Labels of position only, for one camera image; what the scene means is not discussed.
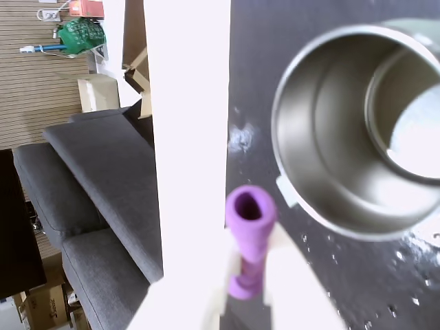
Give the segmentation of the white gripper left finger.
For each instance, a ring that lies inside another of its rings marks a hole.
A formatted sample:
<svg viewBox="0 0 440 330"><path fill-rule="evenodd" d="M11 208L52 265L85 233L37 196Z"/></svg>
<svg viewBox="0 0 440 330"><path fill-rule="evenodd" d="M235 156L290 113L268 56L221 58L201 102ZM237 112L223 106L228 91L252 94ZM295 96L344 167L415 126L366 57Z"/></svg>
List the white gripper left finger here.
<svg viewBox="0 0 440 330"><path fill-rule="evenodd" d="M191 250L188 272L150 285L128 329L218 329L241 255L230 229Z"/></svg>

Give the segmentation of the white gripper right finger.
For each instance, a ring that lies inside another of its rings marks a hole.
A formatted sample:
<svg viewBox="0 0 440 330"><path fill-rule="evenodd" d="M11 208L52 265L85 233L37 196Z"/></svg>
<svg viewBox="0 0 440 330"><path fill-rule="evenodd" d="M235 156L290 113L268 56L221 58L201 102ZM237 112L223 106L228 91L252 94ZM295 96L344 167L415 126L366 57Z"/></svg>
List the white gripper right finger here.
<svg viewBox="0 0 440 330"><path fill-rule="evenodd" d="M269 236L263 303L271 309L271 328L345 329L327 291L284 227Z"/></svg>

